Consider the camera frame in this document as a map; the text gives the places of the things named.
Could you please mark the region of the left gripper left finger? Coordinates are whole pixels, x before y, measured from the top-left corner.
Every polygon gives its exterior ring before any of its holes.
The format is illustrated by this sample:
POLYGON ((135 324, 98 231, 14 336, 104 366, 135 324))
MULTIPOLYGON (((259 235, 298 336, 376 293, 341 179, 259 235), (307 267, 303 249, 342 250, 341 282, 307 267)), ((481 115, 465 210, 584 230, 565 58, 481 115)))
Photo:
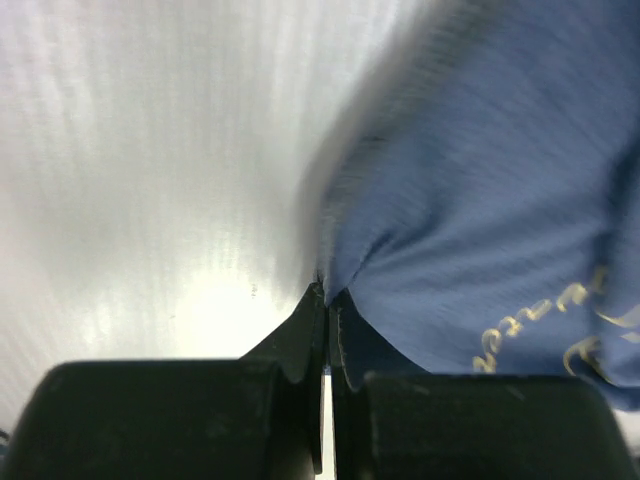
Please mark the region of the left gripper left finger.
POLYGON ((311 479, 322 470, 326 310, 310 285, 235 359, 71 362, 9 440, 5 479, 311 479))

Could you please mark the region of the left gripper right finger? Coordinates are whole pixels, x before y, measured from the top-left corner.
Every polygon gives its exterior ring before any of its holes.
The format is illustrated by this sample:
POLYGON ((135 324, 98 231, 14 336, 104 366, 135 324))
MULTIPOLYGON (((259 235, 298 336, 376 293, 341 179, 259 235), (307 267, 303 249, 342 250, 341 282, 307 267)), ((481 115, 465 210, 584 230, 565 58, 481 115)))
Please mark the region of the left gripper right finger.
POLYGON ((426 373, 360 316, 347 293, 327 320, 338 478, 638 477, 612 412, 587 383, 426 373))

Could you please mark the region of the blue fish placemat cloth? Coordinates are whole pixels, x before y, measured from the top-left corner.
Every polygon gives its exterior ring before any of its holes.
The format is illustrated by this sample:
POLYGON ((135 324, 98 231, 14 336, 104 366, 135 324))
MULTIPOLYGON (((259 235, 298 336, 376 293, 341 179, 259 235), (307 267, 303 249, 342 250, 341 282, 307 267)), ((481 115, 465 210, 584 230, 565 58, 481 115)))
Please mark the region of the blue fish placemat cloth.
POLYGON ((329 191, 319 275, 370 370, 578 376, 639 407, 639 5, 468 2, 329 191))

